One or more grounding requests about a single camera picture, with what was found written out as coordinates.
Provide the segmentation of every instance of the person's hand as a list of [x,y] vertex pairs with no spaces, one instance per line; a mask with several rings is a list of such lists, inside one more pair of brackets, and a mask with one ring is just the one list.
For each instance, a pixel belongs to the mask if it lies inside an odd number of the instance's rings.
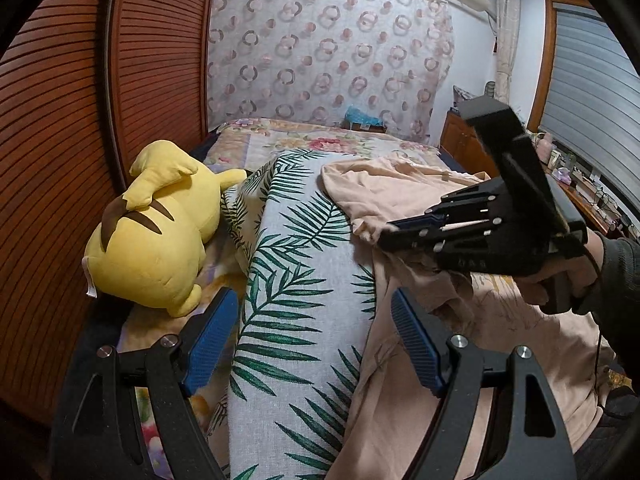
[[[588,239],[585,247],[601,269],[604,259],[602,240],[590,229],[587,229],[587,231]],[[546,262],[537,274],[524,277],[514,276],[514,280],[520,289],[524,301],[533,305],[544,305],[548,301],[549,296],[544,287],[540,285],[540,282],[560,272],[566,272],[569,276],[571,293],[574,298],[582,298],[598,278],[593,265],[586,256],[571,258],[569,260],[558,256]]]

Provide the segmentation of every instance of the wooden wardrobe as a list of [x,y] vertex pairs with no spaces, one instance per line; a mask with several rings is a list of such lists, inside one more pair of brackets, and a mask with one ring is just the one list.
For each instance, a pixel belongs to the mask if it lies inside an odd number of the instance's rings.
[[206,134],[210,0],[43,0],[0,59],[0,399],[51,422],[81,259],[143,146]]

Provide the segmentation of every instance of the window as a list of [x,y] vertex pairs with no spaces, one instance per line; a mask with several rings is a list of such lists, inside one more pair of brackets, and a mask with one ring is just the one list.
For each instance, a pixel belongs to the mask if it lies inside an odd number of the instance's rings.
[[640,78],[586,0],[546,0],[529,129],[549,131],[640,208]]

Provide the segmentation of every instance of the pink cloth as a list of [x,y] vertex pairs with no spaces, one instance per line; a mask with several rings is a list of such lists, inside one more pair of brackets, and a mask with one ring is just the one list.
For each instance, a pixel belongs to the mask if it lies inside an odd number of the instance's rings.
[[[332,199],[350,217],[353,232],[374,243],[388,221],[417,216],[448,192],[485,179],[416,166],[390,156],[348,159],[322,168]],[[344,447],[327,480],[401,479],[431,423],[438,400],[420,386],[396,332],[390,299],[408,286],[422,306],[480,348],[511,352],[529,346],[549,381],[572,447],[577,450],[597,425],[606,380],[594,389],[598,328],[591,316],[546,316],[524,302],[513,280],[488,274],[438,272],[426,255],[386,254],[373,249],[376,317],[351,401]],[[602,359],[610,359],[608,346]],[[475,472],[492,402],[483,390],[456,478]]]

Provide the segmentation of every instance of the leaf print blanket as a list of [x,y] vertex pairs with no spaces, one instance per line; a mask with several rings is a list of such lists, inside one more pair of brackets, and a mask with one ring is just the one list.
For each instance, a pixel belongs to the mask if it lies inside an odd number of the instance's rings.
[[342,449],[375,305],[370,249],[319,187],[343,157],[284,152],[224,194],[248,277],[226,400],[234,480],[321,479]]

